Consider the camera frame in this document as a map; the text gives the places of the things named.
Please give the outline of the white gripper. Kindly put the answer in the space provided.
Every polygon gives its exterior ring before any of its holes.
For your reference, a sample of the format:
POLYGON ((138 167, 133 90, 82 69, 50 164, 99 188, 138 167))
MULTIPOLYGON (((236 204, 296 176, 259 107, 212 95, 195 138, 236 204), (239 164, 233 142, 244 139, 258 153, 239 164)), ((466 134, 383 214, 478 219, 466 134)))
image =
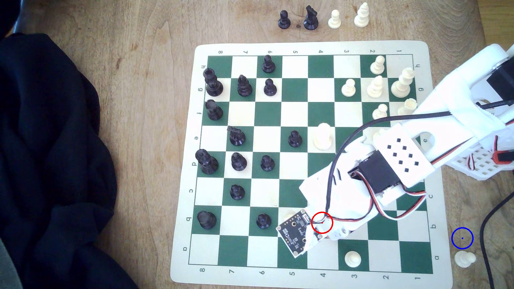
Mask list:
POLYGON ((355 168, 359 161, 370 156, 375 147, 372 144, 364 143, 364 138, 352 141, 346 152, 341 154, 337 160, 331 186, 331 204, 328 210, 326 206, 326 187, 329 177, 331 162, 322 170, 305 179, 299 189, 307 200, 307 214, 319 222, 323 217, 321 212, 328 212, 331 217, 323 224, 314 225, 323 234, 321 239, 341 240, 376 216, 376 209, 372 209, 363 220, 357 222, 341 222, 336 219, 358 219, 369 211, 370 196, 363 181, 353 179, 349 171, 355 168))

